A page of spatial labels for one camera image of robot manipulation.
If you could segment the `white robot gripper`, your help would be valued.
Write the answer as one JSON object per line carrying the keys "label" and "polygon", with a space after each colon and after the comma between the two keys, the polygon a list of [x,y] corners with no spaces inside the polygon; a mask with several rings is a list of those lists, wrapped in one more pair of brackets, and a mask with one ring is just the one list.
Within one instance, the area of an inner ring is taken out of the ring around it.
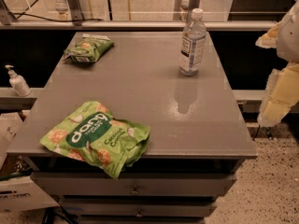
{"label": "white robot gripper", "polygon": [[299,1],[255,45],[277,48],[278,57],[290,62],[282,70],[273,69],[266,83],[257,120],[261,127],[273,127],[299,102]]}

